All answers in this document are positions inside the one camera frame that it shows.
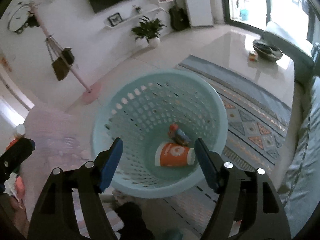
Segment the left hand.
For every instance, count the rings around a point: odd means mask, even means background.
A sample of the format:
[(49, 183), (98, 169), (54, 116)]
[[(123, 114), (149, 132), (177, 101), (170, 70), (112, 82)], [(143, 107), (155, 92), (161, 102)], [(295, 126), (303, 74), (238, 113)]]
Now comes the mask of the left hand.
[(18, 176), (15, 181), (16, 196), (9, 197), (9, 203), (11, 208), (10, 220), (14, 224), (15, 228), (25, 237), (28, 237), (29, 221), (27, 219), (27, 213), (24, 205), (25, 197), (25, 185), (21, 176)]

